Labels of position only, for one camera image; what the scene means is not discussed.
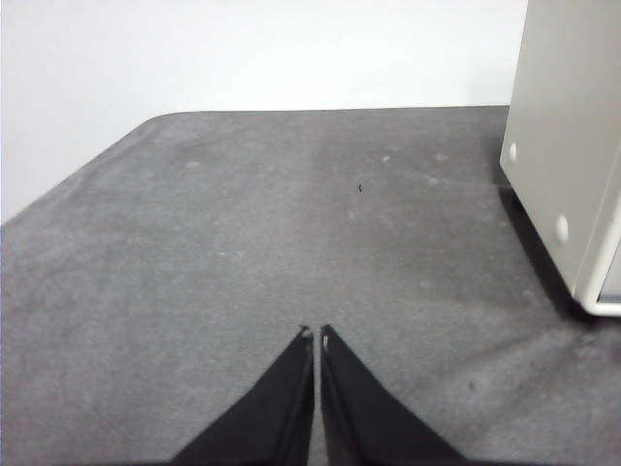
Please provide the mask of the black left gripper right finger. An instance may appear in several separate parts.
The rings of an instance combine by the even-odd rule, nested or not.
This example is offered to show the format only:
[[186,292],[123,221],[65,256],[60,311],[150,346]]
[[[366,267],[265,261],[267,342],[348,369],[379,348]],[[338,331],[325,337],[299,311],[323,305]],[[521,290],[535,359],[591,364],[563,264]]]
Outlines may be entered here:
[[321,327],[320,374],[331,465],[469,463],[384,388],[330,325]]

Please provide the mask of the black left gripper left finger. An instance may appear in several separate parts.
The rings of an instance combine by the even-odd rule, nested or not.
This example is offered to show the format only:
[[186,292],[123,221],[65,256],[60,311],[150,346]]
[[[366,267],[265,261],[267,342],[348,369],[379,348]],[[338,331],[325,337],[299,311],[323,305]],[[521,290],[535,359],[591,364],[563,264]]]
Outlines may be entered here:
[[256,384],[172,463],[306,465],[313,413],[313,335],[303,326]]

